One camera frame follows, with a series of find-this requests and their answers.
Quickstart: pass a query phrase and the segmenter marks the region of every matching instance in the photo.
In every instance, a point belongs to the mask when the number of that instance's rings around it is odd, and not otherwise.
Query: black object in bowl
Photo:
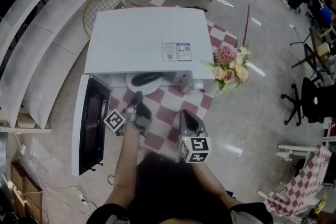
[[[163,72],[142,73],[136,75],[131,82],[133,86],[140,87],[151,83],[152,81],[157,80],[161,77],[163,77]]]

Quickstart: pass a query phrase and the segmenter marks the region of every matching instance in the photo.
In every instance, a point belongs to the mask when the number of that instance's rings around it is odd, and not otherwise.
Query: black shirt
[[[243,214],[244,223],[272,224],[271,214],[260,202],[237,205],[229,211],[218,197],[202,188],[191,165],[184,161],[176,164],[149,154],[138,166],[136,184],[135,198],[127,209],[103,205],[87,224],[126,223],[128,219],[131,224],[157,224],[171,218],[231,224],[231,214],[235,214],[235,223]]]

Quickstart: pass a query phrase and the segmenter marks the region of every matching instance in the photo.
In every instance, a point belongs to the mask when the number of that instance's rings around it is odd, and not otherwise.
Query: pink flower
[[[223,74],[224,83],[230,84],[235,78],[235,73],[233,70],[225,70]]]
[[[214,68],[214,75],[215,78],[218,80],[221,80],[224,74],[224,70],[221,67],[215,67]]]
[[[230,63],[235,60],[236,56],[234,52],[228,46],[222,46],[215,52],[215,58],[217,62]]]

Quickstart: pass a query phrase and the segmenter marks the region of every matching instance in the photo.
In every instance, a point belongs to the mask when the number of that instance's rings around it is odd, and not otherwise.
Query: red and white checkered cloth
[[[269,197],[265,201],[267,210],[280,216],[295,216],[308,210],[310,206],[303,202],[304,198],[315,197],[322,189],[317,179],[321,164],[329,161],[330,157],[331,152],[321,146],[300,174],[286,185],[285,191],[289,201]]]
[[[176,7],[163,0],[152,0],[148,6]],[[237,48],[237,37],[209,21],[207,24],[213,46]],[[144,96],[143,103],[152,112],[153,121],[146,139],[140,141],[141,146],[178,162],[181,158],[178,149],[179,111],[187,109],[203,119],[216,90],[185,94],[180,92],[180,87],[161,86],[152,94]],[[134,93],[128,88],[114,88],[111,92],[109,110],[121,111],[130,103],[133,95]]]

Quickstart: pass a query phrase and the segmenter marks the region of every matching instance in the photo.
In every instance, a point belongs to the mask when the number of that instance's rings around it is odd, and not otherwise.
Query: microwave window
[[[98,123],[100,117],[100,104],[102,96],[97,93],[92,93],[89,98],[87,107],[87,121],[85,128],[85,146],[84,152],[94,150],[97,145]]]

